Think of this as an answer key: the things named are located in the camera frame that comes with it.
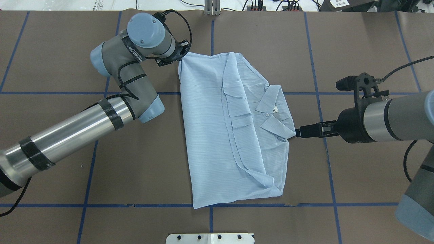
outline light blue joint cap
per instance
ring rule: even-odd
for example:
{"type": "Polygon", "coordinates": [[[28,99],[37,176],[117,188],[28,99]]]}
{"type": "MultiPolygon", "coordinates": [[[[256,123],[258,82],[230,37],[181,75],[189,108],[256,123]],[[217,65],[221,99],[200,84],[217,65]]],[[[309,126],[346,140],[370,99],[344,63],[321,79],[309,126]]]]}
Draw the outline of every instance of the light blue joint cap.
{"type": "Polygon", "coordinates": [[[425,98],[425,113],[434,125],[434,90],[430,91],[425,98]]]}
{"type": "Polygon", "coordinates": [[[434,241],[434,216],[411,197],[402,195],[395,217],[410,230],[434,241]]]}
{"type": "Polygon", "coordinates": [[[102,60],[102,45],[104,43],[101,43],[99,46],[97,46],[94,50],[90,52],[90,61],[92,62],[93,66],[100,74],[102,74],[105,77],[110,77],[110,73],[107,71],[104,65],[104,61],[102,60]]]}
{"type": "Polygon", "coordinates": [[[157,95],[148,109],[138,118],[140,122],[146,123],[164,112],[164,105],[161,102],[160,95],[157,95]]]}
{"type": "Polygon", "coordinates": [[[138,13],[128,22],[127,33],[135,45],[153,48],[163,42],[166,30],[163,24],[152,15],[138,13]]]}

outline robotic arm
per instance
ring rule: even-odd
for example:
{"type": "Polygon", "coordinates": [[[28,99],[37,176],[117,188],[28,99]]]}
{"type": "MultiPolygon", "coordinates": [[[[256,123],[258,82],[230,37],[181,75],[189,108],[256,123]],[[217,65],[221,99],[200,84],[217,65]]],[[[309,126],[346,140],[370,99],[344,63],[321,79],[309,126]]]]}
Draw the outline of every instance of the robotic arm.
{"type": "Polygon", "coordinates": [[[0,197],[22,188],[36,173],[134,119],[145,123],[164,111],[140,62],[155,59],[163,66],[181,60],[189,51],[191,40],[179,43],[164,24],[165,15],[171,12],[181,16],[174,10],[154,15],[138,13],[127,29],[91,52],[94,67],[106,77],[113,76],[120,94],[99,100],[81,113],[0,150],[0,197]]]}
{"type": "MultiPolygon", "coordinates": [[[[405,66],[382,79],[363,73],[339,80],[336,83],[338,90],[354,91],[355,107],[342,111],[337,121],[301,126],[296,130],[296,136],[340,135],[349,143],[419,139],[434,142],[434,90],[389,99],[389,91],[378,89],[379,83],[405,66]]],[[[395,216],[409,229],[434,241],[434,146],[402,195],[395,216]]]]}

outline folded shirt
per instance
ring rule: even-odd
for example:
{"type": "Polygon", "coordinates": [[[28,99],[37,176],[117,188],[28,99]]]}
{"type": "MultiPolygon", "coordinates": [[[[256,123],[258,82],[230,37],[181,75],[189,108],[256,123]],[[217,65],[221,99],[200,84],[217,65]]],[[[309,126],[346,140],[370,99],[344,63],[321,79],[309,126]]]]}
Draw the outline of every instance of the folded shirt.
{"type": "Polygon", "coordinates": [[[193,207],[281,196],[295,135],[281,87],[240,53],[188,53],[178,73],[193,207]]]}

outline light blue fabric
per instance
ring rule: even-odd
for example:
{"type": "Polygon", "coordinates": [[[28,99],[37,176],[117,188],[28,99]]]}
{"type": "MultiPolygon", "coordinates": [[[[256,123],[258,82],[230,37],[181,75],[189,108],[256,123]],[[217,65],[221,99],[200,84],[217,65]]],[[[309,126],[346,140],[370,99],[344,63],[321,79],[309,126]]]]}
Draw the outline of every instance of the light blue fabric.
{"type": "Polygon", "coordinates": [[[188,53],[178,72],[193,207],[281,196],[295,135],[281,87],[239,53],[188,53]]]}

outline white bracket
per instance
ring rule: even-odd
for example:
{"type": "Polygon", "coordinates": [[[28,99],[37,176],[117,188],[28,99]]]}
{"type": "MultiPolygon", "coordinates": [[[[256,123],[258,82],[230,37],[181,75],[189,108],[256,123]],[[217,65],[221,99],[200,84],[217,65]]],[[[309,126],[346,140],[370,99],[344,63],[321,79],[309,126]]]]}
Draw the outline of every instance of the white bracket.
{"type": "Polygon", "coordinates": [[[220,0],[205,0],[205,15],[220,15],[220,0]]]}
{"type": "Polygon", "coordinates": [[[249,233],[170,234],[166,244],[255,244],[249,233]]]}

